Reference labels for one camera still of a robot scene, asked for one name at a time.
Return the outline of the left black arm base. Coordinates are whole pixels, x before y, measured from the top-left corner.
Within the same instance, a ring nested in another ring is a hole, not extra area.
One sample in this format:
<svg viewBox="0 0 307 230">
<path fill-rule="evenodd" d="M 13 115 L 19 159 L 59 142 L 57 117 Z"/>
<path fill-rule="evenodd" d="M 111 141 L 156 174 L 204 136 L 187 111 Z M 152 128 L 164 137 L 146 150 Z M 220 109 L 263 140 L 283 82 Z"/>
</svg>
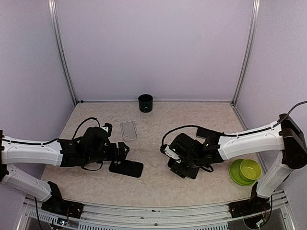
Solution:
<svg viewBox="0 0 307 230">
<path fill-rule="evenodd" d="M 59 187 L 55 183 L 48 181 L 48 185 L 51 188 L 51 198 L 42 203 L 41 209 L 54 214 L 80 219 L 84 204 L 63 199 Z"/>
</svg>

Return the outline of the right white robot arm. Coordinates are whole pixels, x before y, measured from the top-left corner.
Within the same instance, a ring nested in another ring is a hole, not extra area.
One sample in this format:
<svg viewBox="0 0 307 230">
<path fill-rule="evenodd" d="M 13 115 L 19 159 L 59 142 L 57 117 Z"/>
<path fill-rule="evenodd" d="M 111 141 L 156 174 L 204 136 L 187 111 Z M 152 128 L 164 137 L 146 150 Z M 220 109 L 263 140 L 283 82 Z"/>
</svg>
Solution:
<svg viewBox="0 0 307 230">
<path fill-rule="evenodd" d="M 180 133 L 170 144 L 161 143 L 160 151 L 169 157 L 171 171 L 182 178 L 194 179 L 198 170 L 252 153 L 274 153 L 275 161 L 254 186 L 254 194 L 245 202 L 255 213 L 273 191 L 293 172 L 307 164 L 307 145 L 303 131 L 289 114 L 268 125 L 227 134 L 206 129 L 204 142 Z"/>
</svg>

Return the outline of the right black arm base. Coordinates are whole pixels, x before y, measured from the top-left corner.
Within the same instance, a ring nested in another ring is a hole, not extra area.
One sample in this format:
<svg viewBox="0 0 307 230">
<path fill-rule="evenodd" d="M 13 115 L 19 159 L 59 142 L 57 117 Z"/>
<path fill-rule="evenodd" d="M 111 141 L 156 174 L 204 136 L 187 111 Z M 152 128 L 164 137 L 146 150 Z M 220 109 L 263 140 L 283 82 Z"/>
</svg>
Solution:
<svg viewBox="0 0 307 230">
<path fill-rule="evenodd" d="M 257 193 L 258 182 L 256 182 L 251 190 L 249 199 L 231 202 L 228 204 L 232 218 L 243 217 L 270 209 L 270 198 L 261 198 Z"/>
</svg>

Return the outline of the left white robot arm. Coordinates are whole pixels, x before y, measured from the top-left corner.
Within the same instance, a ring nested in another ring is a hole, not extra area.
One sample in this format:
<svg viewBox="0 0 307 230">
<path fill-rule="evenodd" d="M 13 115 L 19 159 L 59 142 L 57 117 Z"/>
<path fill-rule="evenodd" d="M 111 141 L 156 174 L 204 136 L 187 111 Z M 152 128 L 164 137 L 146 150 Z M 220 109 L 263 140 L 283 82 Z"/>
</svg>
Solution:
<svg viewBox="0 0 307 230">
<path fill-rule="evenodd" d="M 90 127 L 83 136 L 75 139 L 57 139 L 50 143 L 39 143 L 5 138 L 0 142 L 0 182 L 46 202 L 57 213 L 67 209 L 58 186 L 41 181 L 15 167 L 15 163 L 48 164 L 59 167 L 85 167 L 91 163 L 123 161 L 129 153 L 124 142 L 109 140 L 112 128 Z"/>
</svg>

